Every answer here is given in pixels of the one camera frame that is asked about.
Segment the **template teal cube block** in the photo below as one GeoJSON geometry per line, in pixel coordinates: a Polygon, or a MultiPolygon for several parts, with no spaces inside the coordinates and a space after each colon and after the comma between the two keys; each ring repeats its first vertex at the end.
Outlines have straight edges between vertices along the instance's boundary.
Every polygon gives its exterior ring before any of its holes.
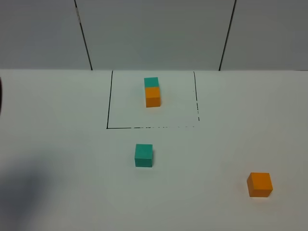
{"type": "Polygon", "coordinates": [[[158,77],[146,77],[146,78],[144,78],[144,87],[145,88],[159,87],[158,77]]]}

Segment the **template orange cube block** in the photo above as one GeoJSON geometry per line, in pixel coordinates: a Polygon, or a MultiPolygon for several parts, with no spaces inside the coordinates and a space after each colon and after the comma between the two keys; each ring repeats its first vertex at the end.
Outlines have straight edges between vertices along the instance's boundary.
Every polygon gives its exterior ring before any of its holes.
{"type": "Polygon", "coordinates": [[[161,95],[159,87],[145,88],[146,107],[161,106],[161,95]]]}

